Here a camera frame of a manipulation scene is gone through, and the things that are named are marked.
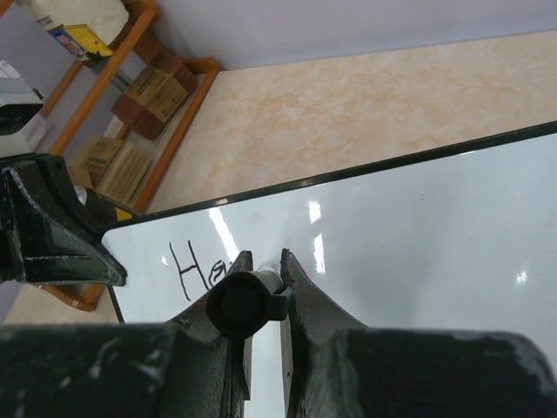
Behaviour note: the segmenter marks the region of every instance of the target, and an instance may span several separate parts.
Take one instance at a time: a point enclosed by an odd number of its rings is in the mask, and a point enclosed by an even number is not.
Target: wooden rack
[[[0,16],[10,7],[12,2],[13,0],[0,0]],[[120,66],[132,51],[134,51],[146,64],[159,52],[170,54],[151,32],[151,24],[158,18],[160,13],[160,9],[155,1],[122,0],[122,3],[124,3],[125,8],[130,13],[130,20],[132,23],[131,29],[97,77],[95,84],[89,89],[84,99],[62,129],[54,145],[50,148],[50,153],[52,154],[64,154],[72,139],[89,116],[89,113],[102,97],[104,91],[110,85],[111,80],[116,76]],[[198,88],[190,95],[187,102],[178,110],[177,114],[169,121],[167,127],[155,141],[157,145],[157,155],[155,156],[151,169],[145,176],[140,189],[134,197],[133,208],[138,212],[144,212],[149,204],[153,193],[157,190],[158,184],[162,180],[172,160],[174,152],[177,150],[221,69],[220,64],[212,58],[184,59],[184,63],[188,66],[190,71],[197,76]],[[66,71],[54,91],[46,100],[41,110],[43,116],[48,116],[54,109],[57,101],[63,96],[82,67],[82,63],[76,61]],[[129,128],[123,125],[117,134],[117,138],[125,139],[128,132]],[[92,311],[95,309],[100,294],[104,290],[104,286],[100,285],[83,287],[80,292],[70,292],[66,290],[67,287],[42,286],[41,288],[55,295],[67,305],[84,311]]]

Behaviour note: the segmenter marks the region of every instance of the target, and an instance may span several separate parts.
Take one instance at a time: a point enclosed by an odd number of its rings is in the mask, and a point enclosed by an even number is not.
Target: black frame
[[[202,211],[211,207],[225,206],[229,205],[230,203],[241,202],[243,200],[263,198],[265,196],[270,196],[282,192],[289,192],[313,185],[322,185],[324,183],[363,176],[373,172],[383,172],[385,170],[392,170],[394,168],[400,168],[407,165],[424,163],[438,158],[452,157],[455,155],[463,154],[465,152],[485,150],[486,148],[508,145],[527,139],[544,137],[553,133],[557,133],[557,121],[548,122],[542,125],[530,126],[515,131],[499,133],[489,137],[473,139],[458,144],[441,146],[440,148],[433,148],[432,150],[415,152],[413,154],[385,159],[374,163],[357,165],[355,167],[337,170],[335,172],[318,174],[306,179],[288,181],[286,183],[280,183],[278,185],[270,185],[267,187],[262,187],[260,189],[251,190],[249,192],[241,192],[223,198],[206,200],[204,202],[194,203],[188,206],[181,206],[174,209],[169,209],[167,211],[141,215],[133,219],[119,222],[116,226],[108,228],[106,231],[104,231],[104,233],[111,229],[116,229],[123,226],[142,224],[144,222],[150,222],[152,220],[170,218],[172,216],[178,216],[184,213]],[[118,320],[120,321],[120,323],[124,323],[124,318],[122,317],[122,312],[120,311],[120,307],[117,303],[117,298],[114,294],[114,291],[112,290],[112,287],[109,287],[109,292],[111,295],[112,303],[114,304],[114,308],[116,310]]]

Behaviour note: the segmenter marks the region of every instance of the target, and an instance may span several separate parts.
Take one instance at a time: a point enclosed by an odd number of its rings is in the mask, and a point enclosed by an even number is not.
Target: black ink writing
[[[168,243],[168,247],[171,249],[172,258],[174,259],[174,262],[176,263],[176,268],[178,269],[178,276],[180,278],[180,285],[182,286],[182,290],[184,291],[184,296],[188,300],[188,302],[191,302],[191,299],[190,299],[190,296],[188,295],[188,292],[185,288],[185,283],[184,283],[184,276],[187,273],[197,271],[198,275],[199,275],[199,278],[203,282],[203,286],[205,286],[205,289],[207,289],[207,291],[211,290],[215,286],[215,284],[217,283],[217,280],[221,276],[226,275],[226,263],[224,263],[224,261],[222,261],[222,260],[219,260],[215,264],[213,264],[213,266],[211,268],[211,271],[209,272],[209,278],[207,280],[205,280],[205,276],[203,274],[203,271],[201,270],[201,267],[199,266],[199,263],[198,263],[198,258],[196,257],[195,252],[193,251],[193,247],[191,246],[191,241],[189,241],[189,240],[188,240],[188,248],[190,249],[191,257],[193,258],[193,264],[191,266],[188,266],[187,268],[182,268],[180,266],[180,263],[178,261],[178,257],[176,256],[176,253],[174,252],[174,248],[172,248],[172,243],[171,242]]]

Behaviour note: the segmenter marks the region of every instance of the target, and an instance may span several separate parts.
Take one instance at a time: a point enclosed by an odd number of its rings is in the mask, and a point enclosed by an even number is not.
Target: beige floor
[[[557,31],[221,73],[152,211],[557,120]],[[115,321],[26,287],[9,323]]]

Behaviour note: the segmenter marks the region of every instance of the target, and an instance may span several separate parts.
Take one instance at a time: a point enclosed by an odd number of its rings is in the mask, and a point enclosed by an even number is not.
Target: whiteboard
[[[286,247],[370,327],[516,332],[555,370],[556,162],[553,134],[119,227],[103,238],[129,274],[114,294],[126,322],[169,320],[191,304],[170,243],[184,269],[190,242],[206,280],[241,250],[259,266]],[[191,301],[206,291],[194,270],[184,283]],[[254,382],[264,358],[279,366],[271,327],[254,339]]]

